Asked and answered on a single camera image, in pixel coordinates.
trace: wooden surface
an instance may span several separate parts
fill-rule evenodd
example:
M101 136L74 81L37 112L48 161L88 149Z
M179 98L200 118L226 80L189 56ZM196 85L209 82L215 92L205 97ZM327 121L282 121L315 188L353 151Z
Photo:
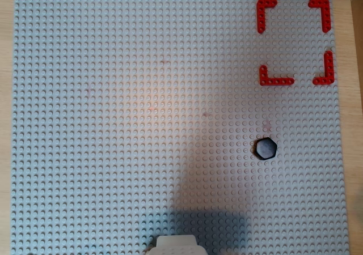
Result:
M363 92L363 0L352 0L354 34L356 35L358 73L361 92Z
M0 0L0 254L10 252L12 12ZM363 254L363 115L351 0L334 0L343 163L351 255Z

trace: red corner marker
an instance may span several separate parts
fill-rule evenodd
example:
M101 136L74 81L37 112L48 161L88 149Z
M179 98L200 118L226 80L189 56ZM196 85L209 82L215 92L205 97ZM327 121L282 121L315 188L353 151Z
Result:
M261 86L288 86L294 84L293 78L269 78L267 75L267 66L260 67L260 85Z
M324 70L325 76L323 78L314 78L314 85L330 85L334 83L333 52L331 51L326 51L324 54Z
M329 0L310 0L309 7L320 8L322 12L323 32L327 33L331 30L330 4Z
M277 0L258 0L257 1L257 31L262 34L266 30L266 13L267 7L274 8Z

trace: gray lego baseplate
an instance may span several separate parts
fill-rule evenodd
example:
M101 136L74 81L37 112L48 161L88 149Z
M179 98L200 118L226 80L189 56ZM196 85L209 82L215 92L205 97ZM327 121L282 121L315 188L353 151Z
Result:
M349 254L334 23L277 1L15 0L11 254Z

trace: black hexagon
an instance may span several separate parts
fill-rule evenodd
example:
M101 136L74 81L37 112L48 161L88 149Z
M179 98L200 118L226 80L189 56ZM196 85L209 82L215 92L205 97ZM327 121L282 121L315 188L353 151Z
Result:
M270 138L259 139L255 143L254 154L260 160L268 160L276 156L277 144Z

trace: white plastic object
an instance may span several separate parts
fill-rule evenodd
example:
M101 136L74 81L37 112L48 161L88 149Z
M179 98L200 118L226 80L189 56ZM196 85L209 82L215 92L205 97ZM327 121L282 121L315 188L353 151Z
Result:
M157 246L146 255L207 255L205 249L197 245L193 235L160 236Z

